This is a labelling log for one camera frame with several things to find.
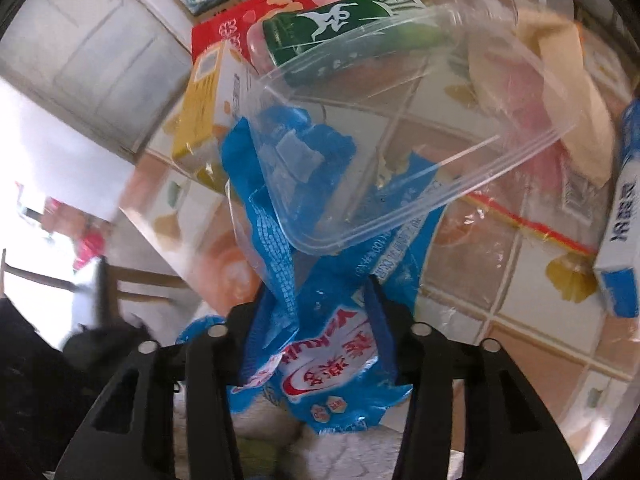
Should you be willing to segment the clear plastic food container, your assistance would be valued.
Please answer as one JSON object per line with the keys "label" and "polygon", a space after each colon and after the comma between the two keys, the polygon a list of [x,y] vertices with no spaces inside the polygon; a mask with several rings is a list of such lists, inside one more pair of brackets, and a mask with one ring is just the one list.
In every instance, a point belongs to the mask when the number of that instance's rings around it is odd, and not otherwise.
{"label": "clear plastic food container", "polygon": [[481,4],[448,15],[456,43],[390,81],[329,78],[289,86],[258,79],[244,116],[273,209],[300,252],[357,245],[480,188],[559,141],[552,129],[520,146],[516,123],[477,102],[469,45],[508,44],[508,25]]}

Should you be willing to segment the red carton box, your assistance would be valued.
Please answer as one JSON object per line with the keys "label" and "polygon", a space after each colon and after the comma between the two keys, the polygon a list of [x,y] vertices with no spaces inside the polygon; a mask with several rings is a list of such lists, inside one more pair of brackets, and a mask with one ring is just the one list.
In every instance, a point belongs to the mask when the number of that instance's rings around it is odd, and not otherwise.
{"label": "red carton box", "polygon": [[338,0],[244,0],[235,3],[191,30],[191,54],[195,61],[211,44],[230,40],[250,59],[247,49],[247,33],[262,21],[282,12],[309,11]]}

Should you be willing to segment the blue snack wrapper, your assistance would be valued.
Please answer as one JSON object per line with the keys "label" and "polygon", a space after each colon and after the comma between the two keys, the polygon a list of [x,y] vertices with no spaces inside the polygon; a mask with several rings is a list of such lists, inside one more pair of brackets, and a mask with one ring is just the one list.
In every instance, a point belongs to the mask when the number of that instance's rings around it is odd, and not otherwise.
{"label": "blue snack wrapper", "polygon": [[294,249],[283,233],[246,119],[227,134],[221,155],[250,230],[242,247],[266,284],[232,408],[242,410],[263,393],[319,434],[376,426],[411,389],[398,385],[394,336],[372,285],[416,313],[423,268],[444,212],[432,210],[314,258]]}

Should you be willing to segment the blue white milk carton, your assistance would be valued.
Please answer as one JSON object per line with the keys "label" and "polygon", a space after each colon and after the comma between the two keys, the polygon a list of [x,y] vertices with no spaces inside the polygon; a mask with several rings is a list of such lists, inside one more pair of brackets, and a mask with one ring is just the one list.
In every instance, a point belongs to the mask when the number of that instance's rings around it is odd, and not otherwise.
{"label": "blue white milk carton", "polygon": [[593,272],[618,318],[639,316],[639,101],[622,116],[620,172]]}

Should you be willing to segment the yellow small carton box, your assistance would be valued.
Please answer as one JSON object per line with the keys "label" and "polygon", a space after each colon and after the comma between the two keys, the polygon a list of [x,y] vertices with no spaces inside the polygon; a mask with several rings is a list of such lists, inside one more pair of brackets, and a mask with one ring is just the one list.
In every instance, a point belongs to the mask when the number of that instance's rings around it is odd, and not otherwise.
{"label": "yellow small carton box", "polygon": [[194,62],[172,144],[172,161],[194,174],[220,163],[220,147],[242,115],[256,70],[229,40],[212,44]]}

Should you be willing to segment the tan paper bag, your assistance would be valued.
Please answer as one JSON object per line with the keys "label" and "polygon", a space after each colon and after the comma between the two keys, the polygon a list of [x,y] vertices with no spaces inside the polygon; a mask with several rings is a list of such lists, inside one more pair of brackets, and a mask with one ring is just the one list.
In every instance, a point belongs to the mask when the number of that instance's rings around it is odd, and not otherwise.
{"label": "tan paper bag", "polygon": [[522,9],[508,38],[504,47],[470,42],[478,104],[514,120],[512,145],[554,130],[570,168],[602,188],[613,173],[615,129],[585,68],[579,27],[551,11]]}

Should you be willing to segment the green snack package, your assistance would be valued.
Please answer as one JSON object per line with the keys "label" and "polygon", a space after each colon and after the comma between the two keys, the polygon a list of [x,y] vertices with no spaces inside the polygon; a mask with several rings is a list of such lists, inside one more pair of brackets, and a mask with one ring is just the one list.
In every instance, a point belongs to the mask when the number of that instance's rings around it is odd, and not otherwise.
{"label": "green snack package", "polygon": [[390,81],[423,67],[456,43],[448,15],[395,12],[381,0],[340,0],[262,22],[259,80],[299,87],[329,78]]}

